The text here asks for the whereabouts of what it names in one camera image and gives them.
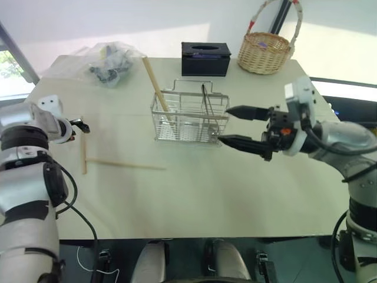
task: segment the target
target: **tissue box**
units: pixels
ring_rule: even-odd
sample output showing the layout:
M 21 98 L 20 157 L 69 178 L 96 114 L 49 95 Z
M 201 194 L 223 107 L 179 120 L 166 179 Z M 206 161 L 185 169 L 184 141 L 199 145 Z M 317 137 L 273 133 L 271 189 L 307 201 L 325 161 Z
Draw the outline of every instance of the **tissue box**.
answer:
M 225 77 L 229 61 L 226 43 L 182 42 L 182 75 Z

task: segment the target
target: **wicker basket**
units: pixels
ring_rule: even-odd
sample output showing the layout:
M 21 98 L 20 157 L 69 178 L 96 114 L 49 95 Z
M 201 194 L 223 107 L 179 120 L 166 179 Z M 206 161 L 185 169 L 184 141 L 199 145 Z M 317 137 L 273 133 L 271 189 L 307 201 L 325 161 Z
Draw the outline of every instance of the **wicker basket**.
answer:
M 263 8 L 273 1 L 275 0 L 267 0 L 263 3 L 258 13 L 250 21 L 249 28 L 243 38 L 241 50 L 238 54 L 238 64 L 246 71 L 263 75 L 276 73 L 295 50 L 295 41 L 299 35 L 302 22 L 302 7 L 298 0 L 289 0 L 294 3 L 298 15 L 296 31 L 290 42 L 268 32 L 250 33 Z

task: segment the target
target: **plastic bag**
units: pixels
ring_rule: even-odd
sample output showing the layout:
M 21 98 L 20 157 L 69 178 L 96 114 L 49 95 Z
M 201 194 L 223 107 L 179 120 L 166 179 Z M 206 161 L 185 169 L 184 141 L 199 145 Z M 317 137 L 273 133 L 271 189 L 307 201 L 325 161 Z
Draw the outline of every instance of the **plastic bag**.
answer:
M 103 87 L 115 87 L 142 57 L 134 47 L 122 42 L 98 43 L 92 48 L 59 58 L 43 77 L 68 78 Z

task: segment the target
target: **wire basket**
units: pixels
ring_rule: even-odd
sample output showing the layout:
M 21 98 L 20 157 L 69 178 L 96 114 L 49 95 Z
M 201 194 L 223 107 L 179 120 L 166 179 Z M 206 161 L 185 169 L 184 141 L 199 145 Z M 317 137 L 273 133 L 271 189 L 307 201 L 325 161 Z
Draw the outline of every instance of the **wire basket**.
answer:
M 276 73 L 286 60 L 293 55 L 295 50 L 295 42 L 299 36 L 302 23 L 302 7 L 298 0 L 289 0 L 294 3 L 298 16 L 296 31 L 290 42 L 283 37 L 268 32 L 250 33 L 263 8 L 273 1 L 275 0 L 267 0 L 263 3 L 257 14 L 250 21 L 246 35 L 243 38 L 237 62 L 246 71 L 263 75 Z
M 177 82 L 196 83 L 198 92 L 177 91 Z M 194 143 L 218 143 L 229 115 L 229 97 L 213 92 L 211 81 L 174 80 L 173 88 L 161 91 L 169 112 L 165 112 L 157 96 L 151 111 L 156 128 L 156 140 L 174 140 Z

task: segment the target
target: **woven basket handle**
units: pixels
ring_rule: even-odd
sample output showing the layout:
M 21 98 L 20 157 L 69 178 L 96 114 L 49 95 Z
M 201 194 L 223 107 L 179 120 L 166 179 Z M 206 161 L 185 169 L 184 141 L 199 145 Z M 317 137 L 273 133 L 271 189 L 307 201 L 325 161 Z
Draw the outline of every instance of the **woven basket handle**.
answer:
M 249 24 L 249 27 L 247 29 L 247 32 L 246 34 L 248 34 L 250 32 L 250 30 L 252 29 L 253 25 L 255 24 L 259 14 L 261 13 L 261 11 L 263 10 L 263 8 L 265 6 L 267 6 L 268 4 L 270 4 L 271 2 L 274 2 L 276 0 L 266 0 L 259 8 L 257 14 L 252 18 L 252 20 L 250 21 L 250 24 Z M 301 7 L 301 4 L 299 2 L 299 0 L 289 0 L 290 2 L 292 2 L 294 5 L 295 5 L 295 8 L 296 8 L 296 12 L 297 12 L 297 17 L 298 17 L 298 21 L 297 21 L 297 25 L 296 25 L 296 30 L 295 30 L 295 34 L 293 35 L 292 37 L 292 40 L 290 41 L 289 43 L 289 48 L 290 50 L 293 52 L 294 48 L 295 48 L 295 42 L 296 42 L 296 39 L 297 37 L 299 36 L 299 32 L 300 32 L 300 28 L 301 28 L 301 23 L 302 23 L 302 7 Z

